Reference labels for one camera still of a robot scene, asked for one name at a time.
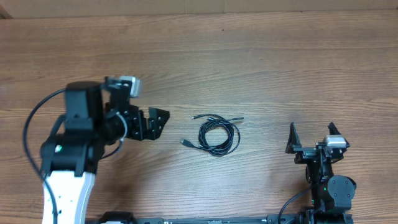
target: wooden table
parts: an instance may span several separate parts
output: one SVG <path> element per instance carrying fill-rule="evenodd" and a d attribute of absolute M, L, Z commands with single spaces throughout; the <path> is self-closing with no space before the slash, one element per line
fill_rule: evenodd
<path fill-rule="evenodd" d="M 126 141 L 101 161 L 88 217 L 277 213 L 308 186 L 305 166 L 284 152 L 290 122 L 313 146 L 333 121 L 352 145 L 333 168 L 358 183 L 356 223 L 398 222 L 398 11 L 347 11 L 1 20 L 1 223 L 41 223 L 42 186 L 21 144 L 30 110 L 67 83 L 122 74 L 144 83 L 133 104 L 171 118 L 160 139 Z M 58 96 L 34 117 L 37 162 L 63 104 Z M 196 143 L 204 119 L 190 118 L 202 113 L 246 117 L 236 152 L 179 144 Z"/>

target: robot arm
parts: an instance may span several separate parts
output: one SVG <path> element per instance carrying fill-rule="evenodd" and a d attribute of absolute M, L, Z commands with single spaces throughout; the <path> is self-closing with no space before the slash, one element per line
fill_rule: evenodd
<path fill-rule="evenodd" d="M 160 137 L 170 117 L 168 111 L 149 108 L 146 119 L 130 98 L 138 96 L 140 80 L 134 77 L 106 78 L 104 83 L 75 82 L 65 89 L 66 114 L 59 117 L 41 148 L 41 171 L 47 174 L 58 210 L 58 223 L 85 222 L 86 207 L 94 186 L 98 162 L 105 145 L 124 138 Z M 110 92 L 103 109 L 101 91 Z M 64 122 L 65 132 L 57 134 Z M 44 185 L 43 223 L 53 223 L 53 205 Z"/>

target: cable connector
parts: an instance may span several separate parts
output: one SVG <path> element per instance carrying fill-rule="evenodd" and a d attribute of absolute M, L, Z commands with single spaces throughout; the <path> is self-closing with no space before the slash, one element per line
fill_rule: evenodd
<path fill-rule="evenodd" d="M 185 139 L 181 139 L 180 143 L 187 147 L 195 147 L 190 141 L 185 140 Z"/>

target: wooden tabletop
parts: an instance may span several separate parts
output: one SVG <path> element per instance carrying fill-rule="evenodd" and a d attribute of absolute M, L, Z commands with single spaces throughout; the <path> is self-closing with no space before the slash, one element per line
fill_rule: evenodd
<path fill-rule="evenodd" d="M 21 144 L 30 110 L 67 83 L 123 74 L 144 84 L 132 104 L 171 118 L 158 140 L 127 140 L 100 162 L 88 217 L 277 213 L 308 187 L 305 166 L 284 152 L 290 122 L 313 146 L 333 121 L 351 143 L 333 169 L 358 184 L 355 222 L 398 222 L 398 11 L 337 11 L 0 20 L 1 223 L 41 223 L 42 186 Z M 34 116 L 38 163 L 63 105 L 58 96 Z M 204 119 L 190 118 L 202 113 L 245 117 L 235 152 L 217 158 L 179 144 L 197 143 Z"/>

